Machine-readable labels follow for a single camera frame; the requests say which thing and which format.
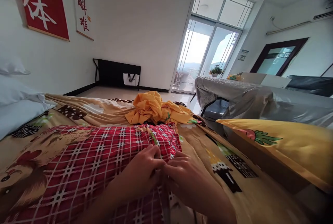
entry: glass door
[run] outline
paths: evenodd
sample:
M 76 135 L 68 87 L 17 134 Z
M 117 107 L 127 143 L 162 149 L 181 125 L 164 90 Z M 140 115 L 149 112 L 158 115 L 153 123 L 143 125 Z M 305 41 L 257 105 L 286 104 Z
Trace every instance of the glass door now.
M 242 31 L 222 24 L 216 24 L 200 75 L 209 76 L 215 65 L 225 69 Z
M 193 91 L 194 81 L 202 66 L 214 24 L 200 18 L 190 18 L 172 85 L 173 91 L 186 93 Z
M 194 93 L 194 81 L 199 75 L 209 76 L 215 65 L 224 69 L 242 31 L 197 17 L 191 17 L 172 91 Z
M 291 60 L 297 55 L 308 38 L 266 44 L 251 69 L 252 73 L 282 76 Z

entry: floor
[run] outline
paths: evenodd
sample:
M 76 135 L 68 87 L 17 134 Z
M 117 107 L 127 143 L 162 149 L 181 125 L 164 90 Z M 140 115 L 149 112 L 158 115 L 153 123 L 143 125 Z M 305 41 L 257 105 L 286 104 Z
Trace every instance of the floor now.
M 119 89 L 119 88 L 110 88 L 104 86 L 96 86 L 90 90 L 87 90 L 79 95 L 78 97 L 94 97 L 94 98 L 103 98 L 103 99 L 125 99 L 125 100 L 134 100 L 138 93 L 145 93 L 148 90 L 139 90 L 136 89 Z M 197 101 L 197 97 L 192 99 L 193 95 L 191 94 L 175 94 L 175 93 L 163 93 L 159 92 L 163 101 L 178 101 L 183 102 L 185 105 L 192 110 L 195 114 L 200 114 L 201 109 Z

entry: potted plant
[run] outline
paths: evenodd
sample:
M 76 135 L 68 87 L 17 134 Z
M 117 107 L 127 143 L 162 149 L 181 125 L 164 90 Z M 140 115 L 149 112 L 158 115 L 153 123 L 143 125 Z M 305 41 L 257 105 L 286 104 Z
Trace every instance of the potted plant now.
M 209 70 L 209 74 L 213 77 L 217 77 L 219 74 L 223 74 L 224 70 L 220 68 L 218 64 L 215 65 L 214 68 Z

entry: white shopping bag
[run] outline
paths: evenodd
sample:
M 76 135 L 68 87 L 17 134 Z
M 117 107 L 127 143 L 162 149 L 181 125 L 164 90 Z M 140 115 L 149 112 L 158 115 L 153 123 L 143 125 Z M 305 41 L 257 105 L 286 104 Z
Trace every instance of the white shopping bag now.
M 127 86 L 137 86 L 139 84 L 140 75 L 124 73 L 124 84 Z

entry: radish print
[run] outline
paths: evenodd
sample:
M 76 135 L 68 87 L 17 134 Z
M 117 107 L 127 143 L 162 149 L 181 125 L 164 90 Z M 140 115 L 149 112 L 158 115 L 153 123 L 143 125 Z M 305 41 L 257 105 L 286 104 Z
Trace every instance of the radish print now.
M 277 137 L 271 137 L 268 136 L 268 133 L 265 133 L 263 131 L 259 131 L 259 130 L 238 130 L 240 132 L 242 132 L 243 134 L 245 134 L 249 139 L 251 139 L 252 141 L 256 141 L 261 145 L 273 145 L 273 144 L 277 144 L 278 140 L 282 140 L 283 138 L 277 138 Z

